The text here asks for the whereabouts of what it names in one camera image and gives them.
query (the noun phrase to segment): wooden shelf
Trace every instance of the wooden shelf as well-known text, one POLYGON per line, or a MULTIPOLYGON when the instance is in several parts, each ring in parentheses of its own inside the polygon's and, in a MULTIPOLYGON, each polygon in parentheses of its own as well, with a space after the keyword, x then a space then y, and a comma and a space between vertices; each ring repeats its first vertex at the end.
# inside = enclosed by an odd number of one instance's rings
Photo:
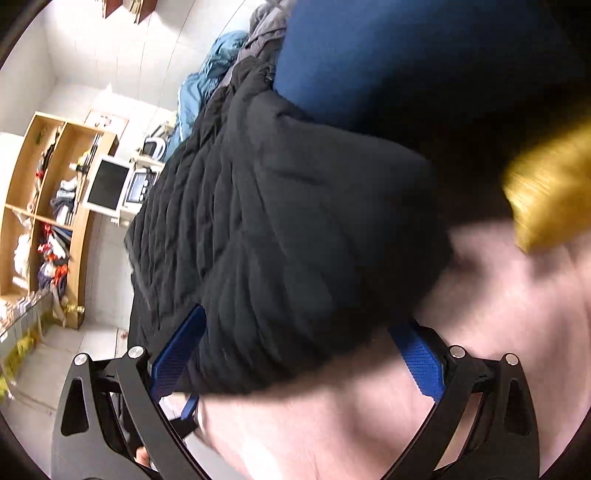
POLYGON ((62 127, 64 124, 64 120, 53 117, 40 115, 33 117, 12 172, 6 198, 7 203, 26 210, 27 204, 33 195, 35 171, 39 160, 55 140, 58 127, 62 127))
POLYGON ((8 210, 13 211, 13 212, 22 213, 23 215, 28 216, 29 218, 33 218, 35 220, 38 220, 39 222, 49 223, 49 225, 58 226, 59 228, 69 230, 70 232, 74 229, 74 227, 72 227, 71 225, 62 225, 62 224, 56 222, 52 218, 44 217, 41 215, 35 215, 34 213, 27 212, 25 209, 22 209, 20 207, 16 207, 14 205, 6 204, 6 205, 4 205, 4 207, 8 210))
MULTIPOLYGON (((37 247, 43 237, 43 224, 47 223, 72 232, 66 296, 69 302, 84 305, 86 263, 94 213, 80 206, 72 224, 61 225, 53 219, 50 200, 55 197, 62 180, 71 180, 76 176, 76 172, 71 170, 69 165, 77 163, 78 158, 91 148, 96 134, 101 134, 102 138, 95 159, 98 159, 101 154, 113 155, 119 145, 117 136, 113 133, 44 113, 37 112, 33 117, 12 171, 7 196, 5 199, 0 199, 4 204, 4 208, 0 208, 0 299, 14 301, 29 291, 38 289, 37 273, 43 262, 43 256, 37 253, 37 247), (29 212, 27 204, 33 194, 39 159, 53 143, 58 128, 61 128, 61 134, 41 182, 35 210, 29 212), (18 245, 18 239, 22 234, 27 233, 14 213, 20 213, 31 219, 27 278, 18 275, 14 267, 14 251, 18 245)), ((91 171, 93 168, 96 168, 96 162, 90 166, 91 171)), ((72 313, 68 315, 67 325, 78 328, 82 320, 83 318, 78 314, 72 313)))

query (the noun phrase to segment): ceiling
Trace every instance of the ceiling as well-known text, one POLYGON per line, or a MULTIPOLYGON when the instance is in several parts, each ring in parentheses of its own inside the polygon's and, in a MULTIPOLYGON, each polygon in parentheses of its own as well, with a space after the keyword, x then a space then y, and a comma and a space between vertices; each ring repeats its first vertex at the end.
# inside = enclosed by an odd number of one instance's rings
POLYGON ((140 25, 124 6, 102 18, 97 0, 53 0, 41 13, 59 82, 105 89, 169 110, 215 39, 248 30, 264 0, 158 0, 140 25))

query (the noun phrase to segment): yellow object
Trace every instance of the yellow object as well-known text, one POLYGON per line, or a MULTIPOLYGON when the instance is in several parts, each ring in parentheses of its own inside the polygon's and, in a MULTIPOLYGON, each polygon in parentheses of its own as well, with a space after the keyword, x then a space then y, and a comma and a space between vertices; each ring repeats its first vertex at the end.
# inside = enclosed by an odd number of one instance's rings
POLYGON ((18 347, 15 345, 4 361, 4 373, 8 378, 14 379, 22 363, 22 357, 18 354, 18 347))
POLYGON ((86 158, 88 157, 88 155, 90 155, 90 150, 86 150, 84 152, 84 154, 81 157, 78 158, 77 164, 79 166, 83 166, 85 164, 85 162, 86 162, 86 158))
POLYGON ((4 378, 3 375, 0 375, 0 400, 4 400, 7 393, 8 393, 8 384, 6 382, 6 378, 4 378))
POLYGON ((80 305, 74 305, 73 303, 67 303, 64 301, 62 301, 61 303, 61 308, 64 310, 64 313, 66 315, 68 315, 71 312, 83 314, 86 311, 86 309, 80 305))
POLYGON ((41 335, 39 334, 39 327, 37 326, 29 328, 27 335, 33 339, 34 345, 38 344, 41 340, 41 335))
POLYGON ((35 339, 31 335, 27 334, 23 338, 17 341, 18 354, 21 358, 25 358, 27 353, 35 346, 35 339))
POLYGON ((525 252, 560 245, 591 227, 591 116, 520 154, 503 190, 525 252))

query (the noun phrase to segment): cabinet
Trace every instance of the cabinet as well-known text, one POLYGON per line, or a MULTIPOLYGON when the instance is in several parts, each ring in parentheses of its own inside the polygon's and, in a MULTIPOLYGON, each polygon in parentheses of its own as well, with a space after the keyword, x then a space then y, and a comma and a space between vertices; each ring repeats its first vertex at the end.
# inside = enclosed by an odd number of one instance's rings
MULTIPOLYGON (((14 302, 29 291, 38 289, 37 273, 43 263, 43 257, 37 253, 37 247, 43 237, 44 224, 47 223, 72 232, 66 296, 69 302, 84 305, 86 263, 95 214, 80 205, 71 224, 64 226, 53 218, 50 200, 56 195, 62 180, 76 177, 76 172, 71 170, 69 165, 76 163, 78 158, 91 148, 96 134, 101 134, 102 137, 95 159, 101 154, 113 155, 119 142, 117 136, 111 132, 103 132, 87 125, 39 112, 31 120, 14 168, 11 170, 11 165, 8 165, 8 171, 1 173, 3 176, 8 176, 10 181, 5 198, 0 198, 4 207, 0 209, 0 299, 14 302), (61 129, 61 134, 41 181, 37 203, 32 211, 28 211, 27 204, 33 193, 39 159, 54 142, 58 129, 61 129), (16 272, 14 265, 14 251, 18 245, 18 239, 22 234, 27 233, 15 213, 29 218, 33 227, 26 275, 16 272)), ((90 165, 90 172, 94 166, 95 162, 90 165)), ((83 317, 73 312, 68 314, 67 325, 78 328, 82 320, 83 317)))
POLYGON ((103 18, 108 18, 121 5, 123 0, 103 0, 103 18))
POLYGON ((129 10, 135 15, 135 23, 142 23, 150 13, 156 10, 157 3, 158 0, 134 0, 129 10))

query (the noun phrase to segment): black puffer jacket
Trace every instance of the black puffer jacket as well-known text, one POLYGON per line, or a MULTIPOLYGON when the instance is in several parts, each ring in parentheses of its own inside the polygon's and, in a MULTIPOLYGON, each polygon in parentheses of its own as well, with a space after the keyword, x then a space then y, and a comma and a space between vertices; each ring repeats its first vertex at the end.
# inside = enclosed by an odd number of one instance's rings
POLYGON ((247 393, 317 368, 406 321, 450 255, 428 162, 312 124, 270 70, 236 66, 126 237, 131 342, 206 310, 180 390, 247 393))

